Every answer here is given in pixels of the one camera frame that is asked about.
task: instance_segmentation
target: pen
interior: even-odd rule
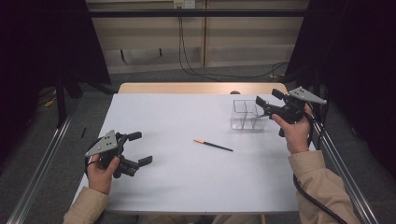
[[[215,145],[215,144],[211,144],[211,143],[205,142],[204,140],[196,140],[196,139],[194,139],[194,141],[197,142],[197,143],[201,143],[201,144],[205,144],[205,145],[211,146],[211,147],[218,147],[218,148],[221,148],[221,149],[224,149],[224,150],[227,150],[227,151],[233,151],[232,149],[229,149],[227,147],[221,147],[221,146],[218,146],[218,145]]]

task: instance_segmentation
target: human hand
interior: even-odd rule
[[[99,161],[99,158],[99,154],[93,155],[91,161]],[[89,165],[87,167],[88,187],[108,195],[111,189],[112,175],[119,164],[120,158],[115,157],[106,169],[100,162]]]
[[[311,115],[312,110],[308,105],[305,105],[304,110],[307,114]],[[273,114],[272,118],[285,132],[287,148],[291,154],[309,150],[307,138],[310,126],[306,117],[303,117],[295,124],[287,123],[277,114]]]

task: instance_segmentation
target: metal frame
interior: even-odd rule
[[[90,9],[92,18],[125,17],[304,17],[305,9]]]
[[[335,147],[332,139],[323,128],[321,123],[315,122],[314,128],[319,134],[321,132],[321,142],[325,146],[325,151],[327,155],[332,160],[334,167],[337,173],[342,177],[345,183],[346,190],[349,194],[349,197],[352,199],[352,202],[355,204],[356,209],[361,215],[362,221],[366,224],[378,223],[373,211],[370,208],[370,205],[367,203],[366,198],[358,187],[358,184],[353,179],[352,175],[348,171],[346,165],[344,164],[343,159],[338,153],[337,148]]]
[[[78,108],[80,99],[77,99],[71,106],[70,113],[66,117],[65,121],[56,129],[55,134],[52,137],[49,146],[43,156],[43,159],[38,164],[37,169],[35,170],[35,174],[33,175],[32,179],[30,180],[26,190],[20,197],[17,205],[15,206],[14,210],[12,211],[11,216],[9,217],[7,224],[19,224],[23,223],[26,219],[29,210],[35,201],[35,196],[37,195],[40,187],[44,181],[44,177],[46,176],[50,165],[55,158],[56,152],[58,151],[59,145],[61,144],[62,140],[64,139],[64,135],[69,127],[70,121],[73,115],[76,113]]]

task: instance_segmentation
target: cable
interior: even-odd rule
[[[84,173],[88,175],[88,167],[89,167],[91,164],[94,164],[94,163],[97,163],[97,162],[100,163],[100,161],[90,161],[90,163],[88,163],[87,166],[85,167],[85,172],[84,172]]]
[[[256,77],[265,77],[268,76],[270,74],[273,74],[277,69],[279,69],[281,66],[283,66],[284,64],[287,64],[289,62],[281,62],[281,63],[274,63],[272,65],[272,69],[271,71],[264,73],[264,74],[260,74],[257,76],[252,76],[252,77],[243,77],[243,76],[233,76],[233,75],[224,75],[224,74],[212,74],[212,73],[203,73],[203,74],[199,74],[197,73],[194,69],[192,69],[192,67],[190,66],[189,60],[187,58],[187,53],[186,53],[186,48],[185,48],[185,44],[184,44],[184,32],[183,32],[183,20],[181,17],[178,17],[178,24],[179,24],[179,44],[178,44],[178,61],[180,63],[180,66],[182,68],[182,70],[190,75],[193,76],[201,76],[201,77],[206,77],[209,79],[212,79],[214,81],[220,82],[220,80],[215,79],[213,77],[235,77],[235,78],[256,78]],[[187,66],[190,68],[190,71],[187,71],[181,62],[181,46],[183,47],[183,53],[184,53],[184,57],[187,63]]]
[[[308,145],[311,144],[312,141],[312,134],[313,134],[313,130],[314,130],[314,120],[312,119],[312,117],[304,112],[304,116],[307,118],[308,122],[309,122],[309,136],[307,139],[307,143]],[[320,203],[318,200],[316,200],[315,198],[313,198],[311,195],[309,195],[298,183],[297,180],[297,176],[293,175],[293,183],[294,186],[297,188],[297,191],[299,191],[309,202],[311,202],[313,205],[315,205],[317,208],[319,208],[320,210],[322,210],[323,212],[325,212],[327,215],[329,215],[330,217],[332,217],[334,220],[336,220],[338,223],[341,224],[347,224],[342,218],[340,218],[338,215],[336,215],[330,208],[326,207],[326,205],[324,205],[323,203]]]
[[[302,66],[297,68],[295,71],[293,71],[291,74],[289,74],[288,76],[284,76],[283,78],[281,78],[278,82],[280,83],[289,83],[295,80],[295,78],[297,78],[300,74],[303,73],[308,73],[309,72],[310,67],[309,66]]]
[[[328,207],[326,207],[323,203],[320,203],[318,200],[314,199],[311,195],[309,195],[298,183],[297,176],[293,175],[293,183],[294,186],[297,188],[297,191],[299,191],[309,202],[311,202],[313,205],[318,207],[320,210],[325,212],[327,215],[332,217],[335,221],[341,224],[347,224],[342,218],[340,218],[337,214],[335,214],[332,210],[330,210]]]
[[[193,76],[206,77],[205,75],[201,75],[201,74],[198,74],[197,72],[195,72],[189,64],[189,60],[187,59],[187,54],[186,54],[186,48],[184,45],[183,20],[181,19],[181,17],[178,17],[178,33],[179,33],[179,36],[178,36],[178,62],[180,63],[181,69],[183,69],[183,71],[186,72],[187,74],[190,74]],[[192,73],[187,71],[183,67],[183,64],[181,62],[181,44],[183,44],[183,52],[184,52],[184,57],[186,59],[187,66],[190,68]],[[217,80],[213,77],[206,77],[206,78],[209,78],[211,80],[219,82],[219,80]]]

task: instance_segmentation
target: floor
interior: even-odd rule
[[[236,64],[235,66],[213,66],[209,68],[200,68],[198,50],[189,49],[186,52],[192,52],[192,66],[197,73],[222,73],[238,76],[252,76],[257,74],[266,74],[271,71],[272,65],[268,65],[265,60],[252,64]],[[157,50],[152,51],[124,51],[125,61],[120,58],[119,51],[106,52],[106,62],[109,67],[113,67],[110,74],[112,85],[109,88],[117,90],[123,82],[150,82],[150,81],[213,81],[202,76],[191,76],[180,69],[178,63],[177,49],[164,50],[163,57],[168,57],[168,63],[150,63],[158,62]],[[142,61],[136,62],[137,66],[132,66],[132,58],[143,58]],[[286,67],[281,67],[275,75],[284,74]],[[247,81],[241,77],[217,77],[221,81]],[[248,81],[270,82],[272,78],[262,76]],[[71,122],[66,128],[63,140],[57,146],[51,162],[48,164],[49,169],[43,174],[44,179],[39,183],[38,191],[31,201],[31,208],[27,211],[19,223],[59,223],[62,222],[63,214],[70,206],[76,189],[83,175],[83,154],[87,147],[98,136],[102,121],[106,116],[106,111],[111,103],[112,96],[106,95],[91,86],[80,84],[84,91],[80,99],[70,99],[66,97],[68,111],[76,109]],[[50,95],[40,98],[40,102],[46,102]],[[35,117],[31,125],[25,130],[20,141],[15,146],[13,152],[3,166],[3,172],[0,175],[0,223],[6,223],[9,217],[15,211],[19,199],[29,186],[29,182],[35,173],[38,164],[43,156],[49,150],[52,138],[57,132],[57,107],[54,105],[44,107],[38,106]],[[363,139],[354,135],[350,131],[350,124],[347,118],[339,110],[335,102],[331,101],[331,107],[328,112],[326,129],[334,141],[340,155],[350,173],[354,176],[356,182],[361,188],[365,198],[373,208],[375,216],[379,223],[392,223],[396,220],[396,180],[391,178],[386,170],[371,156],[370,150]],[[134,216],[120,214],[106,214],[102,223],[134,223]],[[268,214],[267,223],[299,223],[297,212],[288,214]]]

